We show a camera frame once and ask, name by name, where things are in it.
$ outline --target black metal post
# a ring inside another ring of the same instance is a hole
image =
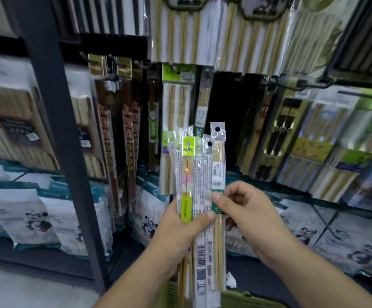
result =
[[[110,279],[50,0],[12,1],[85,239],[96,291],[102,295]]]

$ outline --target floor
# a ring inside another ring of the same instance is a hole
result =
[[[93,290],[0,270],[0,308],[91,308]]]

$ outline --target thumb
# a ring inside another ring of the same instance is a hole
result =
[[[186,233],[191,239],[193,239],[200,232],[202,232],[207,227],[209,227],[214,222],[215,219],[216,219],[216,213],[213,211],[207,211],[207,212],[201,213],[196,218],[194,218],[191,222],[185,225]]]
[[[216,204],[225,214],[229,215],[233,220],[238,220],[241,210],[240,205],[234,203],[230,198],[220,192],[212,192],[210,195],[213,203]]]

